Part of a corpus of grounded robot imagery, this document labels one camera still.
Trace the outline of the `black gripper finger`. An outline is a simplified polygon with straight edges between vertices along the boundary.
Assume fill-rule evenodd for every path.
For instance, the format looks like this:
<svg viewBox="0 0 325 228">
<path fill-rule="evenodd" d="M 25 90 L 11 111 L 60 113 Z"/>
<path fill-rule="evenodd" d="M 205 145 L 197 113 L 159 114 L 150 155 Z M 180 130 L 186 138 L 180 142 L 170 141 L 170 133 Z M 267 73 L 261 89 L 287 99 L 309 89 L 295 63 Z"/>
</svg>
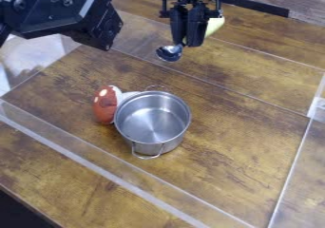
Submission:
<svg viewBox="0 0 325 228">
<path fill-rule="evenodd" d="M 187 35 L 187 9 L 183 6 L 174 6 L 170 9 L 170 27 L 172 42 L 182 45 Z"/>
<path fill-rule="evenodd" d="M 205 41 L 209 24 L 207 7 L 197 5 L 187 13 L 187 46 L 199 47 Z"/>
</svg>

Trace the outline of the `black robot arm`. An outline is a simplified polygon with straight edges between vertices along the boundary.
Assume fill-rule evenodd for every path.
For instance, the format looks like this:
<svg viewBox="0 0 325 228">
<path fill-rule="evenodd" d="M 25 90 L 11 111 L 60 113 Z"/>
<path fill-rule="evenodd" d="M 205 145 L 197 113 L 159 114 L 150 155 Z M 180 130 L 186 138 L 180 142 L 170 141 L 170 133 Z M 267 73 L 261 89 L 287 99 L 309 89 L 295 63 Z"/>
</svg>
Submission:
<svg viewBox="0 0 325 228">
<path fill-rule="evenodd" d="M 170 20 L 172 44 L 156 53 L 167 56 L 199 47 L 225 23 L 222 9 L 205 0 L 162 0 L 160 17 Z M 122 27 L 112 0 L 0 0 L 0 46 L 12 34 L 32 39 L 60 33 L 107 50 Z"/>
</svg>

